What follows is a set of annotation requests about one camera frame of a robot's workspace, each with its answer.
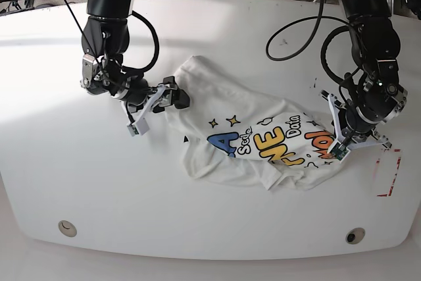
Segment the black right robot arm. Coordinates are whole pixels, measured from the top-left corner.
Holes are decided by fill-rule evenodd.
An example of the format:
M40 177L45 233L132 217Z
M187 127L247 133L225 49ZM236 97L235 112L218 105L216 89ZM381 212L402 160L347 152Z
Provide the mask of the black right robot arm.
M159 37L153 25L133 11L134 0L88 0L88 20L82 31L81 86L92 95L109 93L124 103L128 114L144 107L148 97L157 92L148 85L144 74L157 63ZM124 53L130 44L128 18L132 16L149 29L153 40L153 55L145 66L124 65Z

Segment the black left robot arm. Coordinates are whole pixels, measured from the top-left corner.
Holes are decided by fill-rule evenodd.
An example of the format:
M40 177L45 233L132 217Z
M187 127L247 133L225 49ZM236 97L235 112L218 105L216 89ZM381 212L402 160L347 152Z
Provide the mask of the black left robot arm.
M358 82L345 81L351 97L345 121L351 135L363 141L377 124L395 118L406 105L397 63L401 42L386 0L340 1L350 24L351 54L363 71Z

